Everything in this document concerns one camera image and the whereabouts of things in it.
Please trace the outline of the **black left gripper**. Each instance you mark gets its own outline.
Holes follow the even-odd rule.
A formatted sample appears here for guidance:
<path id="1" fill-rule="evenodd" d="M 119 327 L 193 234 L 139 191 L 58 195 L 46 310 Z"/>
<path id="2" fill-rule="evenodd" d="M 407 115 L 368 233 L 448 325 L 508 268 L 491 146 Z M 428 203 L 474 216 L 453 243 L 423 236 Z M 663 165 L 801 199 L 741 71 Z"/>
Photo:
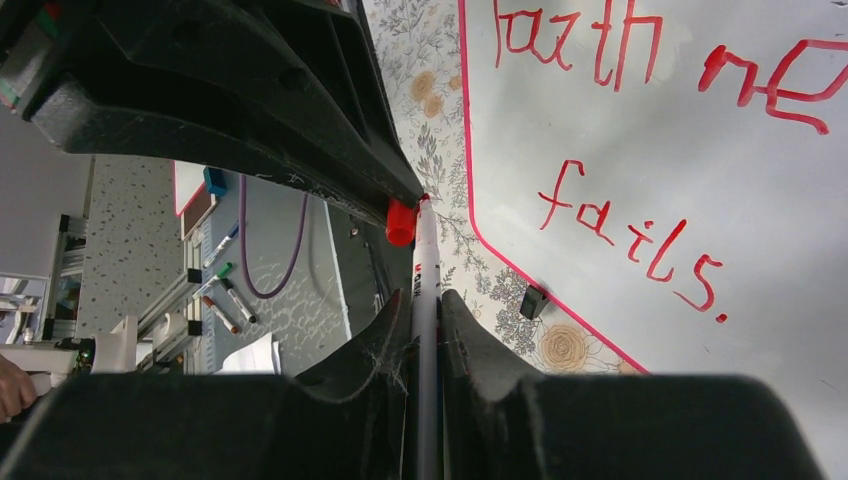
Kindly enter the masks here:
<path id="1" fill-rule="evenodd" d="M 358 1 L 5 1 L 1 102 L 65 153 L 254 176 L 377 226 L 423 193 Z"/>

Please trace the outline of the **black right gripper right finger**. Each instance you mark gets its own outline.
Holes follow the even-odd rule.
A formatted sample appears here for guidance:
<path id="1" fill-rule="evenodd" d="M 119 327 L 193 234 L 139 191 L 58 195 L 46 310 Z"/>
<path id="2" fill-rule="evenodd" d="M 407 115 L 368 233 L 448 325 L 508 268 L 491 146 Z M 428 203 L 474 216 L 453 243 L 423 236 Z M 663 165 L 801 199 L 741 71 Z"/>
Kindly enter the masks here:
<path id="1" fill-rule="evenodd" d="M 441 300 L 454 479 L 818 479 L 788 409 L 748 377 L 549 375 Z"/>

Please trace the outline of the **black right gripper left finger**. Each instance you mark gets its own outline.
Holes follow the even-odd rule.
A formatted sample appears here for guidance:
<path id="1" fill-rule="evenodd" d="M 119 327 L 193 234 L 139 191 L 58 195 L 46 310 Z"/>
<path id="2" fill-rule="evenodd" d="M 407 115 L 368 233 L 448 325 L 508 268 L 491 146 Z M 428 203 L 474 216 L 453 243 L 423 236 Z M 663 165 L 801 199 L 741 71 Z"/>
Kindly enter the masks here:
<path id="1" fill-rule="evenodd" d="M 82 375 L 50 393 L 5 479 L 397 479 L 404 343 L 397 290 L 371 324 L 295 377 Z"/>

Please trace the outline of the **white red marker pen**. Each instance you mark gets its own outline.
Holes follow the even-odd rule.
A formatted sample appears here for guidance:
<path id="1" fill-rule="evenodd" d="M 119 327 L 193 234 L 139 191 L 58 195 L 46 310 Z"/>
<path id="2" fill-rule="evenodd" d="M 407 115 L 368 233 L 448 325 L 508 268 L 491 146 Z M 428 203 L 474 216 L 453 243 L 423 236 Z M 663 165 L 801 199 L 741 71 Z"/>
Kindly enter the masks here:
<path id="1" fill-rule="evenodd" d="M 441 270 L 437 220 L 425 195 L 416 211 L 403 477 L 441 479 L 442 395 L 439 377 Z"/>

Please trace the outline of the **red marker cap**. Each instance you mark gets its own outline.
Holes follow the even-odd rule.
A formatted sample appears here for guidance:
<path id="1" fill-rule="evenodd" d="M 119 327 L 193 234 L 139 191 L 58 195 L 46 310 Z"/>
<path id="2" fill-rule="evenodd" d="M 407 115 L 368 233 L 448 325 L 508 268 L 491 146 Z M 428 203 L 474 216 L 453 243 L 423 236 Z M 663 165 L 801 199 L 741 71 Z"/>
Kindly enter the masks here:
<path id="1" fill-rule="evenodd" d="M 396 247 L 408 246 L 415 239 L 416 210 L 394 198 L 389 199 L 386 237 Z"/>

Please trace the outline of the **pink framed whiteboard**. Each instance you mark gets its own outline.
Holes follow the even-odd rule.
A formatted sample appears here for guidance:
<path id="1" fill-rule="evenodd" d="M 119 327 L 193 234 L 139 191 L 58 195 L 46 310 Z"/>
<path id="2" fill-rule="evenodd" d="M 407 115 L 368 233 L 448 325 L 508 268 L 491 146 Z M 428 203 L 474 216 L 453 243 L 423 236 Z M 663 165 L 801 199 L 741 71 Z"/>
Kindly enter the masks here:
<path id="1" fill-rule="evenodd" d="M 750 375 L 847 475 L 847 5 L 463 1 L 472 226 L 650 372 Z"/>

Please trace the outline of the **person hand in background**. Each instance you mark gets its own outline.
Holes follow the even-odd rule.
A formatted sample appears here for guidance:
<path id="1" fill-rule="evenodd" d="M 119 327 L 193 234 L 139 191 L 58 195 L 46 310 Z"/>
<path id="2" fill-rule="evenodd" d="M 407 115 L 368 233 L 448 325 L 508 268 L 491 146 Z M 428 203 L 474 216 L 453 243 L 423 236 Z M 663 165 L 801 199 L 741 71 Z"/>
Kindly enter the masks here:
<path id="1" fill-rule="evenodd" d="M 9 422 L 38 399 L 30 375 L 5 357 L 1 357 L 0 387 L 2 422 Z"/>

